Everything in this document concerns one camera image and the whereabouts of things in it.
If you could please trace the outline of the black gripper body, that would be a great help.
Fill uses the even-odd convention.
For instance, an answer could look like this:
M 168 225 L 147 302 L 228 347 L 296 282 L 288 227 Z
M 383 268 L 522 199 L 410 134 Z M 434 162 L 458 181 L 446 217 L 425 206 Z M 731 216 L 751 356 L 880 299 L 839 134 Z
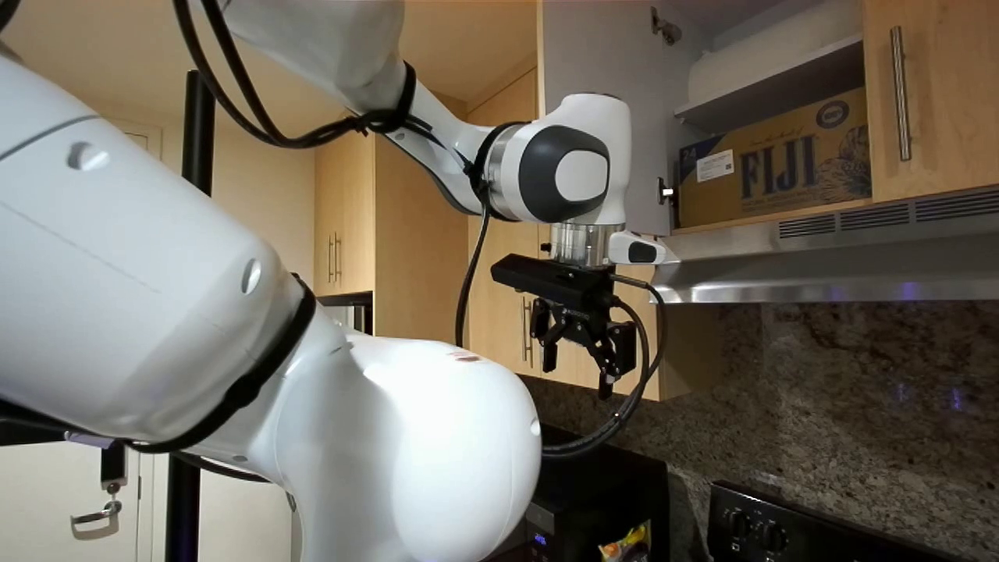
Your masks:
M 611 266 L 584 268 L 510 252 L 489 266 L 489 278 L 517 292 L 531 292 L 533 302 L 550 302 L 559 320 L 559 344 L 582 344 L 596 362 L 596 339 L 614 331 L 622 344 L 622 376 L 637 366 L 637 324 L 611 317 L 619 307 Z

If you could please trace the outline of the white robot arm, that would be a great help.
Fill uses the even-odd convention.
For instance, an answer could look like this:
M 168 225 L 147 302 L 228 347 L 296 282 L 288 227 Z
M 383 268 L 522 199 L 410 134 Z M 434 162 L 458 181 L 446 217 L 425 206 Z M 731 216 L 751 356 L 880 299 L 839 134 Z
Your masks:
M 411 155 L 465 211 L 614 225 L 630 112 L 572 95 L 457 120 L 399 59 L 403 0 L 220 0 L 224 32 Z M 517 376 L 352 335 L 278 252 L 92 107 L 0 59 L 0 396 L 285 488 L 300 562 L 483 562 L 540 474 Z

